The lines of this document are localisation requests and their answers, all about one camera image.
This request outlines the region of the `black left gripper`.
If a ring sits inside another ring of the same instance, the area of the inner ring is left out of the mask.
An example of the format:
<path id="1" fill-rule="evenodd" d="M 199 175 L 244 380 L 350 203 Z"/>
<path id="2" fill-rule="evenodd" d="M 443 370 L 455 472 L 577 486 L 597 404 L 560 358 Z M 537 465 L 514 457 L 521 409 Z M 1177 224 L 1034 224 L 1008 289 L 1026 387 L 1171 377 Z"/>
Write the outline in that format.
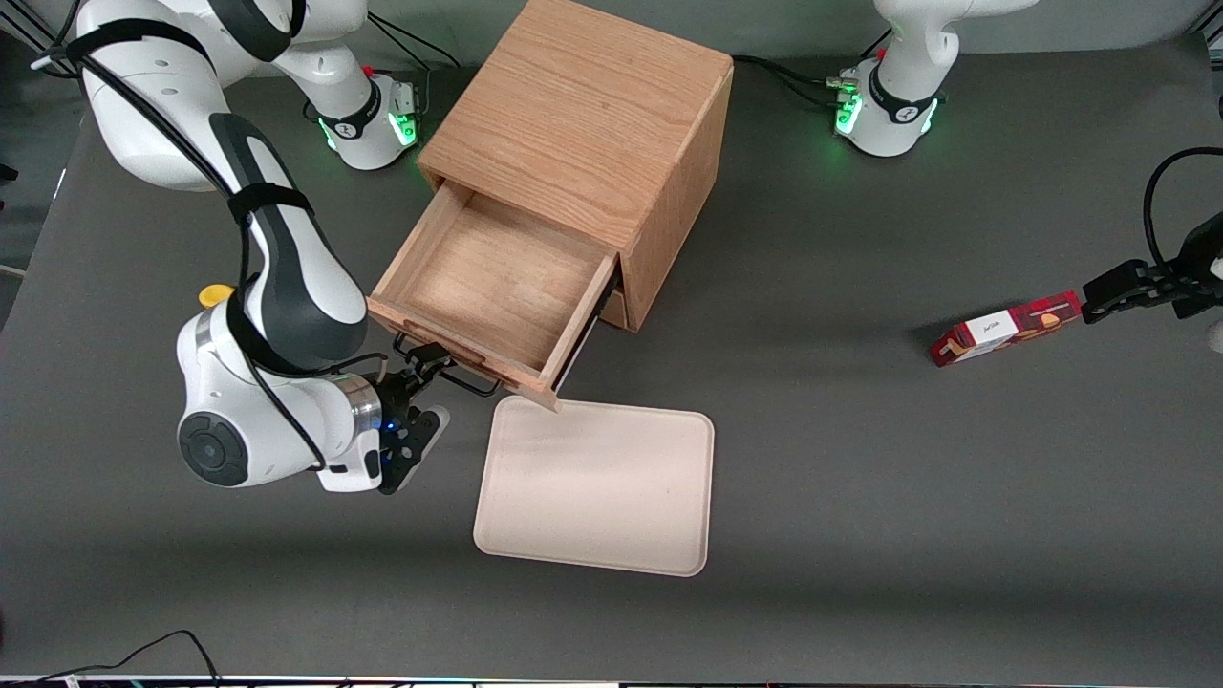
<path id="1" fill-rule="evenodd" d="M 1173 260 L 1175 284 L 1157 266 L 1128 260 L 1084 284 L 1084 323 L 1095 325 L 1106 317 L 1135 308 L 1155 308 L 1174 302 L 1178 319 L 1197 317 L 1222 304 L 1222 277 L 1214 263 L 1222 257 L 1222 213 L 1188 233 Z"/>

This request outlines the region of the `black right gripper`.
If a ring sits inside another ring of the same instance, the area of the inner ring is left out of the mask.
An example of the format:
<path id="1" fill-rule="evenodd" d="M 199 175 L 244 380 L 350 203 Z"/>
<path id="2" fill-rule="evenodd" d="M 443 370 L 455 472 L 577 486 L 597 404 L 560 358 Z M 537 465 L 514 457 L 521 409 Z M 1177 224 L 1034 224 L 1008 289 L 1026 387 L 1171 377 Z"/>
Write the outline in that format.
<path id="1" fill-rule="evenodd" d="M 412 392 L 422 391 L 453 367 L 453 357 L 440 343 L 405 349 L 397 341 L 404 369 L 375 384 L 382 408 L 379 425 L 382 495 L 394 495 L 407 484 L 440 439 L 451 419 L 440 404 L 419 411 L 411 406 Z"/>

